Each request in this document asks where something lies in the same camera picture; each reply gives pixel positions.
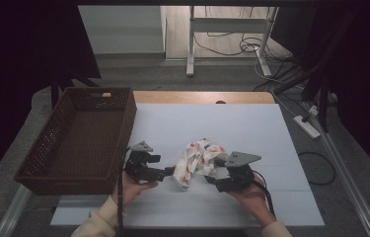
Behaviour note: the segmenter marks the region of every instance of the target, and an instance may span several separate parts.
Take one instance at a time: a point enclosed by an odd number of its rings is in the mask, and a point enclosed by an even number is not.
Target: gray floor
[[[93,80],[103,87],[128,86],[132,87],[133,90],[252,91],[256,85],[264,82],[264,79],[256,73],[254,59],[197,60],[195,74],[192,78],[185,76],[185,61],[152,57],[119,58],[104,55],[98,56],[97,59],[103,79]],[[272,73],[278,70],[279,65],[271,64]],[[282,70],[289,67],[290,65],[284,65]],[[84,86],[77,81],[75,83],[77,86]],[[299,100],[300,92],[300,89],[293,88],[285,93],[295,102],[283,96],[279,96],[279,99],[291,112],[305,115],[306,112],[299,106],[301,103]],[[298,152],[319,152],[329,157],[322,140],[312,140],[292,121],[292,114],[283,107],[282,113]],[[49,88],[45,88],[34,95],[33,108],[26,124],[0,163],[0,221],[18,187],[18,184],[13,182],[13,176],[49,114],[50,94]],[[370,158],[340,124],[335,108],[330,108],[328,123],[330,135],[337,145],[343,163],[347,166],[370,206]],[[315,156],[302,156],[300,159],[307,177],[312,181],[323,181],[331,174],[326,163]],[[311,189],[326,226],[290,227],[289,229],[294,236],[369,236],[351,198],[347,195],[345,187],[340,181],[339,175],[330,185],[311,185]],[[13,236],[69,236],[75,226],[49,226],[57,203],[58,197],[31,196]],[[246,232],[249,236],[259,236],[258,229],[246,230]],[[213,230],[197,233],[175,230],[129,232],[129,236],[144,234],[150,236],[206,236],[213,234],[238,236],[239,232]]]

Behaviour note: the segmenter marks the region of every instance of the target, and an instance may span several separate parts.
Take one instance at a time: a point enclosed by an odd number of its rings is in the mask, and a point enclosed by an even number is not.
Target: wall
[[[163,6],[79,6],[94,54],[165,51]]]

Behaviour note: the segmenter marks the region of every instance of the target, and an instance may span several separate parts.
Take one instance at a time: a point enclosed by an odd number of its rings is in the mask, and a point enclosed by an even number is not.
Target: wooden table edge
[[[136,103],[163,104],[275,104],[268,92],[134,91]]]

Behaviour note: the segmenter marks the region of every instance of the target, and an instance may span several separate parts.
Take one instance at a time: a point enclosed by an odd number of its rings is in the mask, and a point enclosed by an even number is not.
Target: sleeve
[[[114,236],[117,225],[117,205],[111,197],[99,209],[90,210],[89,218],[83,222],[71,235],[72,237],[84,236]]]
[[[274,221],[273,223],[264,227],[261,231],[262,237],[291,237],[286,226],[280,221]]]

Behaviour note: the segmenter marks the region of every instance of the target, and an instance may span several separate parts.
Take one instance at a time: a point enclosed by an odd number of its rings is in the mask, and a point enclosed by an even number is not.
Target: power strip
[[[301,116],[297,116],[293,119],[298,125],[302,127],[313,139],[317,139],[320,137],[320,133],[316,131],[316,129],[311,126],[311,124],[308,121],[302,121]]]

